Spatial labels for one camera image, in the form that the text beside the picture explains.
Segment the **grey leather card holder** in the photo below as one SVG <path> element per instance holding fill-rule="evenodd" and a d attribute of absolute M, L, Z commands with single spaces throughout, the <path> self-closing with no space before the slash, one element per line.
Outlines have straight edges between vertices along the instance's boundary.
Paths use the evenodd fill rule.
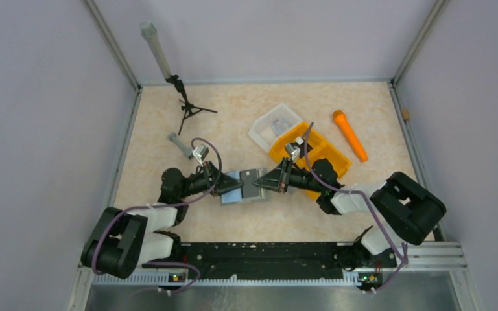
<path fill-rule="evenodd" d="M 268 199 L 267 190 L 254 185 L 254 181 L 267 173 L 266 168 L 251 168 L 227 172 L 226 175 L 243 183 L 241 188 L 232 190 L 220 196 L 221 205 L 249 203 Z"/>

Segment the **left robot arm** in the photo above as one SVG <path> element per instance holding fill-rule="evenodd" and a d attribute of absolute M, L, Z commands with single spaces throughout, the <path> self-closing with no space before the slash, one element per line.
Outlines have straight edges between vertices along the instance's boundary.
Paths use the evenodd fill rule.
<path fill-rule="evenodd" d="M 180 224 L 189 208 L 187 197 L 198 200 L 241 189 L 244 183 L 221 172 L 211 161 L 184 176 L 168 168 L 161 176 L 161 194 L 155 204 L 118 209 L 106 208 L 84 245 L 81 265 L 97 275 L 125 279 L 138 267 L 158 259 L 173 268 L 182 259 L 180 239 L 167 228 Z"/>

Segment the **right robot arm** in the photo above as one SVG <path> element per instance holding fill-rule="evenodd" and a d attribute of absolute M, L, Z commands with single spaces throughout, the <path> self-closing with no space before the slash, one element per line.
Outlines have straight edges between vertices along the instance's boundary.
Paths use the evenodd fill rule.
<path fill-rule="evenodd" d="M 447 212 L 440 199 L 402 172 L 382 183 L 348 189 L 337 178 L 328 159 L 319 159 L 306 170 L 284 158 L 253 184 L 278 193 L 290 188 L 315 192 L 319 208 L 328 215 L 369 212 L 375 225 L 363 233 L 354 249 L 355 260 L 363 267 L 373 266 L 384 250 L 398 244 L 422 244 Z"/>

